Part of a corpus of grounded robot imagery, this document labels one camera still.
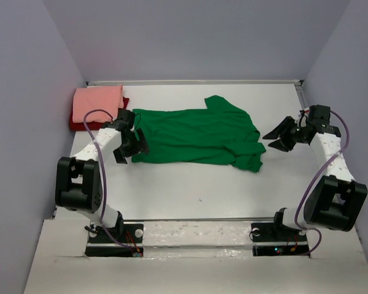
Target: robotic arm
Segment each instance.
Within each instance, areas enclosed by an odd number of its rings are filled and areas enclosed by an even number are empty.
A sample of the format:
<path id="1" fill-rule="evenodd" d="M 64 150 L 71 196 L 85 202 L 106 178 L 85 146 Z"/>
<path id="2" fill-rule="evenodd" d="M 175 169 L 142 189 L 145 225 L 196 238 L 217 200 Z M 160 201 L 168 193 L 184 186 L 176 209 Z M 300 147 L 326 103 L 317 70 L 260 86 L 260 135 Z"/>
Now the robotic arm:
<path id="1" fill-rule="evenodd" d="M 131 131 L 134 120 L 133 112 L 120 109 L 117 119 L 101 127 L 95 142 L 101 149 L 103 159 L 113 153 L 118 164 L 126 164 L 125 157 L 148 153 L 142 130 L 136 130 L 139 139 L 135 130 Z M 57 164 L 55 202 L 58 206 L 83 214 L 96 225 L 104 224 L 120 236 L 123 232 L 123 216 L 108 204 L 101 223 L 102 184 L 98 161 L 98 151 L 93 141 L 71 158 L 62 157 Z M 82 183 L 73 183 L 72 179 L 78 177 L 82 178 Z"/>
<path id="2" fill-rule="evenodd" d="M 311 106 L 302 112 L 300 120 L 286 117 L 263 139 L 275 140 L 269 146 L 284 152 L 293 150 L 296 143 L 309 144 L 322 167 L 341 150 L 341 134 L 338 127 L 330 125 L 330 113 L 329 107 Z M 297 218 L 299 226 L 295 221 L 297 207 L 282 208 L 275 213 L 274 229 L 326 227 L 347 232 L 353 228 L 366 196 L 366 185 L 355 181 L 340 153 L 326 167 L 305 202 Z"/>

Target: green shirt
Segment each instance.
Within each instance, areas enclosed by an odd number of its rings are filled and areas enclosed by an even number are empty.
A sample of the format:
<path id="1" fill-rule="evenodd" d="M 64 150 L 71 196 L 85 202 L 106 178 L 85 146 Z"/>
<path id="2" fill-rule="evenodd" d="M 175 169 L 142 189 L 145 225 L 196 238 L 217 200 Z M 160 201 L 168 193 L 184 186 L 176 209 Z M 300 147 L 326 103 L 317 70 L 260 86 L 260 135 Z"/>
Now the green shirt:
<path id="1" fill-rule="evenodd" d="M 135 126 L 139 123 L 150 152 L 133 156 L 132 162 L 231 164 L 258 172 L 266 150 L 258 143 L 260 134 L 248 113 L 220 96 L 206 98 L 205 103 L 207 109 L 134 109 L 140 114 Z"/>

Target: white table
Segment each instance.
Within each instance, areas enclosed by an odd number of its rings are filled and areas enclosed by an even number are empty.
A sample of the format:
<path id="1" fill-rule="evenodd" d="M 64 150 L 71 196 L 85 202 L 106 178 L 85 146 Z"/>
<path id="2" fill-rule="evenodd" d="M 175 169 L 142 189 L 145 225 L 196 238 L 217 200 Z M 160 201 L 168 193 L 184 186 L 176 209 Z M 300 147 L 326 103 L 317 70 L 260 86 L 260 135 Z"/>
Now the white table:
<path id="1" fill-rule="evenodd" d="M 247 111 L 262 135 L 300 109 L 293 85 L 126 86 L 124 94 L 131 99 L 129 109 L 154 110 L 205 108 L 203 98 L 218 94 Z M 86 132 L 77 132 L 72 154 L 89 140 Z M 271 217 L 281 207 L 297 204 L 317 166 L 308 146 L 297 145 L 291 153 L 266 149 L 258 174 L 201 164 L 117 165 L 112 156 L 106 161 L 108 203 L 127 220 Z M 26 294 L 368 294 L 368 264 L 354 230 L 322 230 L 323 242 L 311 259 L 253 257 L 250 248 L 234 257 L 209 250 L 178 255 L 162 251 L 158 257 L 145 249 L 144 258 L 88 258 L 83 256 L 87 224 L 81 215 L 62 208 L 54 220 L 44 222 Z M 175 234 L 182 234 L 172 230 L 164 238 L 153 233 L 156 224 L 147 222 L 145 228 L 144 238 L 157 236 L 161 244 L 174 243 Z M 228 230 L 231 238 L 225 230 L 224 240 L 249 245 L 242 228 L 246 224 L 237 224 L 236 233 Z M 216 229 L 205 230 L 218 236 Z M 193 239 L 184 238 L 185 244 L 204 242 L 201 235 L 188 236 Z M 317 241 L 312 232 L 308 238 L 312 246 Z M 177 245 L 182 239 L 177 238 Z"/>
<path id="2" fill-rule="evenodd" d="M 261 135 L 285 116 L 301 109 L 294 85 L 125 86 L 128 109 L 181 110 L 205 108 L 204 98 L 220 95 L 250 114 Z M 71 154 L 90 138 L 77 132 Z M 297 205 L 317 166 L 312 150 L 298 144 L 283 153 L 269 148 L 259 173 L 232 166 L 173 163 L 106 162 L 108 203 L 125 219 L 203 219 L 272 217 L 282 207 Z M 57 218 L 78 218 L 59 208 Z"/>

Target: red cloth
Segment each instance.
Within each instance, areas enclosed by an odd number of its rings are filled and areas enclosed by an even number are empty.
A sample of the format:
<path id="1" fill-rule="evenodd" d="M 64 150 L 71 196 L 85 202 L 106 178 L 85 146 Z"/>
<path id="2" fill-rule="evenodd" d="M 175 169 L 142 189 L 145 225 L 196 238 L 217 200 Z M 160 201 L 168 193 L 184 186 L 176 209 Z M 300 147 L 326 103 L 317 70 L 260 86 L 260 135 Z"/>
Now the red cloth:
<path id="1" fill-rule="evenodd" d="M 124 102 L 124 109 L 126 109 L 128 102 L 129 102 L 129 98 L 124 97 L 123 102 Z M 103 124 L 104 124 L 103 122 L 93 121 L 93 122 L 88 122 L 87 126 L 90 128 L 90 130 L 99 130 Z M 70 130 L 86 130 L 82 122 L 74 123 L 72 121 L 72 111 L 71 111 L 71 114 L 69 115 L 69 129 Z"/>

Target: sleeve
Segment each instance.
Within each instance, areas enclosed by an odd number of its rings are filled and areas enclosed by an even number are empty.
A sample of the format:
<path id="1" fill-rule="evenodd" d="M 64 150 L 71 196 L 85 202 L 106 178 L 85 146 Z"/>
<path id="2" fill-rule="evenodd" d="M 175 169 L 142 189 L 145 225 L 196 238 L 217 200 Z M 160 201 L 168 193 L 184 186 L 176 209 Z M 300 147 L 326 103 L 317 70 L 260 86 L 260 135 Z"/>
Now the sleeve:
<path id="1" fill-rule="evenodd" d="M 239 111 L 243 110 L 237 108 L 233 104 L 230 104 L 224 97 L 214 95 L 204 99 L 207 109 L 215 111 Z"/>

